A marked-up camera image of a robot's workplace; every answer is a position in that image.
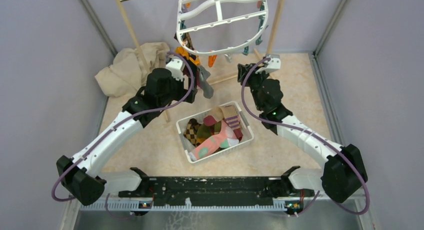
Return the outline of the striped beige maroon sock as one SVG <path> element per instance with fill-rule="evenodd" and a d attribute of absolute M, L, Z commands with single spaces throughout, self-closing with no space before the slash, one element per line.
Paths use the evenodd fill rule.
<path fill-rule="evenodd" d="M 236 107 L 233 105 L 212 108 L 207 112 L 203 123 L 206 126 L 212 126 L 222 120 L 233 130 L 236 138 L 241 141 L 243 138 L 241 120 Z"/>

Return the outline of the olive green orange sock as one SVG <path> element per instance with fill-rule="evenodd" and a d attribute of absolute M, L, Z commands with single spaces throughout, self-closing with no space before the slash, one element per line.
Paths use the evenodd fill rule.
<path fill-rule="evenodd" d="M 202 124 L 197 130 L 195 145 L 198 146 L 202 144 L 205 140 L 207 140 L 209 137 L 219 134 L 221 131 L 221 127 L 221 122 L 218 122 L 212 126 L 206 126 L 205 124 Z"/>

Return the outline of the grey sock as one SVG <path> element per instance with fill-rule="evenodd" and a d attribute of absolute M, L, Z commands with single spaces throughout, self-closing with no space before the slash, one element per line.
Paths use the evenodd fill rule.
<path fill-rule="evenodd" d="M 214 89 L 207 81 L 207 79 L 211 76 L 210 72 L 202 65 L 199 65 L 198 73 L 198 86 L 203 90 L 203 96 L 207 99 L 212 98 L 214 95 Z"/>

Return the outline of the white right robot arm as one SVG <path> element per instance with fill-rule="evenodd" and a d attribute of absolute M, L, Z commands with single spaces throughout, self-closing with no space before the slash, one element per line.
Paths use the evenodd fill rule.
<path fill-rule="evenodd" d="M 333 142 L 303 124 L 283 105 L 279 80 L 269 78 L 259 65 L 238 64 L 237 81 L 242 91 L 249 90 L 260 114 L 255 115 L 245 107 L 247 112 L 266 129 L 303 150 L 320 166 L 320 169 L 290 169 L 281 183 L 284 194 L 294 196 L 301 189 L 311 189 L 322 191 L 337 204 L 342 204 L 363 189 L 366 205 L 370 204 L 366 186 L 368 176 L 356 146 Z"/>

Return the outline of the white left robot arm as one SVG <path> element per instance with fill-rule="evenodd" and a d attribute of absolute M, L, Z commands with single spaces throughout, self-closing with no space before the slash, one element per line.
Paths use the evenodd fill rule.
<path fill-rule="evenodd" d="M 58 202 L 77 199 L 87 206 L 107 194 L 131 191 L 143 197 L 150 183 L 139 169 L 102 174 L 109 159 L 136 133 L 145 129 L 160 114 L 182 102 L 192 103 L 196 95 L 197 72 L 188 71 L 188 88 L 184 88 L 181 69 L 166 66 L 154 69 L 145 86 L 128 99 L 112 123 L 85 148 L 72 157 L 61 156 L 56 162 L 59 178 L 51 197 Z"/>

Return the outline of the pink sock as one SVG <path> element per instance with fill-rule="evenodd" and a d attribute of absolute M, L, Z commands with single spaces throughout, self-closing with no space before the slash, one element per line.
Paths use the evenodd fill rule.
<path fill-rule="evenodd" d="M 219 148 L 227 149 L 238 145 L 239 142 L 233 130 L 222 120 L 220 133 L 209 137 L 188 155 L 190 160 L 198 161 L 214 154 Z"/>

